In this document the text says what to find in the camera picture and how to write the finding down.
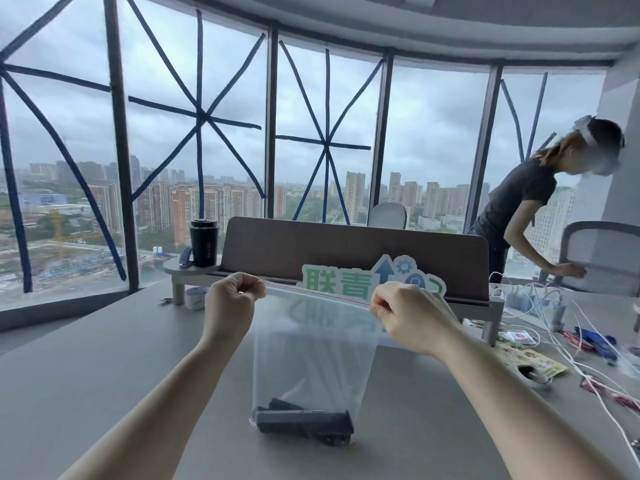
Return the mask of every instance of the pants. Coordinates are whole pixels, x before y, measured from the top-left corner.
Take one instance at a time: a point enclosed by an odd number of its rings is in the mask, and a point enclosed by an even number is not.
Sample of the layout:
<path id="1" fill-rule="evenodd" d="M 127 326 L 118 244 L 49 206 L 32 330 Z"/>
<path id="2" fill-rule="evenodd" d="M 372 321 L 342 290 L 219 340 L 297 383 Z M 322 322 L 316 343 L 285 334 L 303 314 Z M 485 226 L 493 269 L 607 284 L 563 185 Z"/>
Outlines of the pants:
<path id="1" fill-rule="evenodd" d="M 480 236 L 487 241 L 487 244 L 489 245 L 489 276 L 491 276 L 491 273 L 494 271 L 504 273 L 504 265 L 507 263 L 507 252 L 509 248 L 505 248 L 502 244 L 498 246 L 492 244 L 483 235 L 478 234 L 473 227 L 469 229 L 468 234 Z M 500 283 L 501 281 L 502 276 L 500 274 L 494 274 L 489 278 L 490 283 Z"/>

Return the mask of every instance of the black tumbler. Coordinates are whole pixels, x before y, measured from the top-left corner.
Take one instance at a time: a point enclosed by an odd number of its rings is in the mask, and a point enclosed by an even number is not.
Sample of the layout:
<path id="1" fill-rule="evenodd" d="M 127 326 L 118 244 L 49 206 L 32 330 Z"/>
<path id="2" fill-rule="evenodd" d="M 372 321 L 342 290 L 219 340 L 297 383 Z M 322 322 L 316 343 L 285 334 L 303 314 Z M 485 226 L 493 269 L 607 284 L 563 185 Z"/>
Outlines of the black tumbler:
<path id="1" fill-rule="evenodd" d="M 193 265 L 215 266 L 218 257 L 218 222 L 210 219 L 196 219 L 191 221 L 189 233 Z"/>

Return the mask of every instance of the hair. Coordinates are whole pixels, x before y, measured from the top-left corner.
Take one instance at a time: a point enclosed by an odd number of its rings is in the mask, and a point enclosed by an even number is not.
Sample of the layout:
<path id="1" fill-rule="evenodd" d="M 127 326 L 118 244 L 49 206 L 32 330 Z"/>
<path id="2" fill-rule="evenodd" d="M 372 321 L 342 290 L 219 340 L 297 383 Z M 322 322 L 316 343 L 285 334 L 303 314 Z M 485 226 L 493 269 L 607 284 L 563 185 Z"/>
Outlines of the hair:
<path id="1" fill-rule="evenodd" d="M 620 148 L 625 145 L 622 129 L 613 121 L 594 118 L 589 122 L 589 131 L 601 148 L 616 156 L 619 154 Z M 540 159 L 541 165 L 555 166 L 569 148 L 582 150 L 585 147 L 587 147 L 587 142 L 580 131 L 574 130 L 558 140 L 553 146 L 540 150 L 535 158 Z"/>

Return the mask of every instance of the clear ziplock bag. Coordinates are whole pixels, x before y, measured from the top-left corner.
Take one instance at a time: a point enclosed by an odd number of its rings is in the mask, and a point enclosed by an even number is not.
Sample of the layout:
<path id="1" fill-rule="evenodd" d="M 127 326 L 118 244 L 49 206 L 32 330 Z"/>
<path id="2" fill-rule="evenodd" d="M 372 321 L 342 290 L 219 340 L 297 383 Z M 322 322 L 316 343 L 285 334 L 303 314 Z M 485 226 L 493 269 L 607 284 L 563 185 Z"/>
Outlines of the clear ziplock bag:
<path id="1" fill-rule="evenodd" d="M 267 283 L 255 307 L 252 424 L 348 443 L 382 325 L 365 303 Z"/>

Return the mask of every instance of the window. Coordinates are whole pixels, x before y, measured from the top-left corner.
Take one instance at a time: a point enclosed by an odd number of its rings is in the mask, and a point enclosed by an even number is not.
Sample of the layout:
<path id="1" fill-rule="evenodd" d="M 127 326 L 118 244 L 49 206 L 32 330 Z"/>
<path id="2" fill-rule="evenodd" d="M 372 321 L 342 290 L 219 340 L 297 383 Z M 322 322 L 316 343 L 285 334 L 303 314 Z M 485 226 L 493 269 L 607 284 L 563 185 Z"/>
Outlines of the window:
<path id="1" fill-rule="evenodd" d="M 2 48 L 56 1 L 8 0 Z M 22 256 L 25 271 L 5 182 L 0 306 L 126 289 L 120 188 L 117 179 L 107 180 L 105 167 L 116 163 L 111 96 L 108 86 L 100 86 L 109 79 L 102 0 L 71 1 L 6 63 L 8 139 L 28 259 Z M 99 88 L 29 70 L 82 78 Z"/>
<path id="2" fill-rule="evenodd" d="M 534 153 L 550 136 L 556 134 L 550 141 L 550 144 L 553 144 L 571 131 L 575 120 L 586 114 L 596 114 L 604 72 L 549 73 L 532 144 L 529 144 L 529 137 L 543 73 L 514 73 L 505 69 L 502 78 L 519 120 L 523 153 L 526 155 L 529 146 Z M 504 88 L 501 88 L 484 172 L 483 197 L 499 185 L 507 173 L 519 163 L 520 150 L 516 126 Z M 548 204 L 538 211 L 535 225 L 530 225 L 525 232 L 533 247 L 551 262 L 557 261 L 562 233 L 571 222 L 575 188 L 580 176 L 572 177 L 559 173 L 556 180 L 555 193 Z M 481 212 L 487 201 L 484 197 L 478 212 Z M 539 271 L 539 268 L 517 251 L 509 250 L 505 274 L 530 279 L 537 276 Z"/>
<path id="3" fill-rule="evenodd" d="M 308 44 L 302 47 L 288 38 L 280 41 L 274 204 L 277 219 L 366 225 L 381 60 L 375 55 L 358 57 L 334 48 Z M 300 75 L 300 84 L 295 72 Z M 324 151 L 323 139 L 331 142 L 328 152 Z"/>
<path id="4" fill-rule="evenodd" d="M 203 195 L 198 183 L 195 105 L 190 101 L 198 97 L 199 17 L 203 110 L 216 101 L 211 117 L 202 120 L 200 130 Z M 189 96 L 163 62 L 145 33 L 144 24 Z M 121 0 L 120 30 L 129 96 L 127 123 L 142 285 L 166 277 L 163 262 L 191 243 L 192 219 L 202 215 L 219 222 L 221 253 L 231 217 L 264 217 L 266 36 L 257 29 L 240 29 L 247 31 L 214 23 L 210 15 L 199 15 L 195 9 L 176 11 L 148 0 Z M 236 75 L 239 78 L 232 84 Z M 158 170 L 172 154 L 175 157 Z"/>
<path id="5" fill-rule="evenodd" d="M 488 71 L 437 70 L 396 60 L 380 202 L 398 202 L 408 228 L 462 233 Z"/>

